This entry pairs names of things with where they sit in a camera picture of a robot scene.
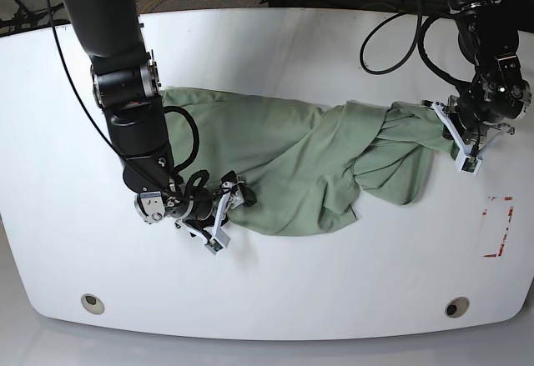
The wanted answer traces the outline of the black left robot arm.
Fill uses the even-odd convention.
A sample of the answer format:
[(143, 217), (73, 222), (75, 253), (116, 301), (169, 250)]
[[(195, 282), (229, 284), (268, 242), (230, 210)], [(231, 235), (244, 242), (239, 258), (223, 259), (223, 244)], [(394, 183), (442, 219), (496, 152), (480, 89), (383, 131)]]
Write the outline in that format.
[(530, 105), (529, 84), (516, 54), (519, 34), (502, 0), (446, 0), (464, 57), (475, 77), (452, 110), (464, 139), (479, 138), (491, 125), (519, 118)]

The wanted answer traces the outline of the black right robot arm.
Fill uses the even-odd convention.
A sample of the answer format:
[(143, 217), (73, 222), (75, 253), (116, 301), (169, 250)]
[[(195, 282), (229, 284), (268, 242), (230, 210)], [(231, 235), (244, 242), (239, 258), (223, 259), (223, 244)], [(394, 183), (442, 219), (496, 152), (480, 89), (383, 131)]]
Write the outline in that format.
[(164, 106), (157, 63), (147, 52), (134, 0), (63, 0), (91, 62), (93, 95), (108, 131), (104, 142), (123, 165), (124, 184), (147, 224), (175, 218), (212, 253), (226, 248), (227, 212), (256, 199), (235, 172), (209, 190), (209, 173), (180, 173), (199, 153), (199, 129), (180, 106)]

